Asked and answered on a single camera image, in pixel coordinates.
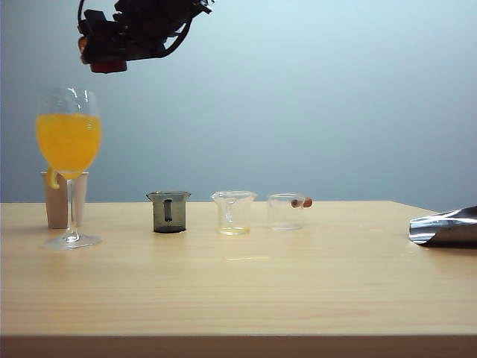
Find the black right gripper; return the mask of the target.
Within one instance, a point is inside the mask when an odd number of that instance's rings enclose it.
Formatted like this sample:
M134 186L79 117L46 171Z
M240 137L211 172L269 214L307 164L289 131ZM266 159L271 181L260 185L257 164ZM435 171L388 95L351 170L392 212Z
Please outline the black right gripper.
M189 32L187 1L117 1L108 19L82 10L82 61L102 63L163 58Z

